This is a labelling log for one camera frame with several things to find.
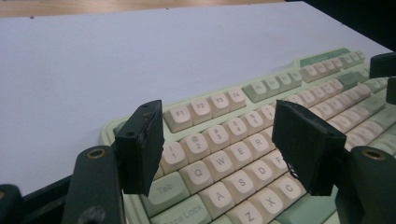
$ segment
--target keyboard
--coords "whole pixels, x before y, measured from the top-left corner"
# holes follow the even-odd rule
[[[348,150],[395,155],[396,106],[385,101],[387,79],[369,79],[365,60],[360,50],[329,50],[164,106],[160,169],[148,198],[124,195],[129,223],[338,223],[337,189],[307,194],[272,143],[275,103],[309,108],[346,134]],[[105,145],[128,118],[104,127]]]

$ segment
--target wooden floor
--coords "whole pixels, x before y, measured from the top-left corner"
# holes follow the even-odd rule
[[[284,2],[283,0],[24,0],[0,1],[0,17],[35,17]]]

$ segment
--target table surface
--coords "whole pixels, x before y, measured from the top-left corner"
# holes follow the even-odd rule
[[[73,172],[110,120],[330,49],[388,49],[303,2],[0,19],[0,183]]]
[[[41,0],[0,1],[0,17],[34,17],[173,7],[213,7],[282,0]]]

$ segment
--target mechanical keyboard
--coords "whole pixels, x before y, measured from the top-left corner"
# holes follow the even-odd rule
[[[309,108],[346,134],[348,150],[371,146],[395,155],[396,106],[385,101],[387,79],[369,79],[365,59],[360,50],[330,50],[164,106],[160,169],[148,198],[124,195],[129,223],[339,222],[337,189],[331,197],[306,194],[272,143],[275,103]],[[128,118],[104,127],[105,145]]]

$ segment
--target white table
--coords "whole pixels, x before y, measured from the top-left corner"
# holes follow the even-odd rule
[[[71,175],[108,121],[347,47],[388,49],[302,3],[0,20],[0,184]]]

